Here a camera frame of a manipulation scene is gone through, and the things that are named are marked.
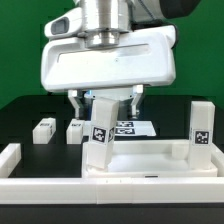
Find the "white block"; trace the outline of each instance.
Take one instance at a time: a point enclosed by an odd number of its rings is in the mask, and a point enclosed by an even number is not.
[[[210,169],[214,115],[213,103],[192,102],[188,157],[191,169]]]
[[[111,162],[118,108],[118,101],[103,98],[94,100],[87,150],[88,165],[105,169]]]
[[[7,178],[20,160],[20,144],[9,144],[0,154],[0,178]]]
[[[173,143],[172,144],[172,157],[178,160],[185,160],[188,157],[189,144]]]
[[[66,131],[67,144],[81,144],[84,123],[84,120],[72,119]]]
[[[55,118],[42,119],[33,130],[33,144],[48,144],[55,131]]]

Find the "white cube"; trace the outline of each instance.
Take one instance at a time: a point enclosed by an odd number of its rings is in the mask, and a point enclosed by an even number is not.
[[[91,133],[87,150],[87,164],[100,169],[111,162],[119,101],[100,98],[94,100]]]
[[[33,130],[33,144],[48,144],[55,131],[55,118],[42,119]]]
[[[20,144],[9,144],[0,154],[0,178],[7,178],[20,160]]]
[[[213,103],[192,102],[188,157],[191,169],[210,169],[214,116]]]
[[[66,131],[67,144],[81,144],[84,123],[84,120],[72,119]]]

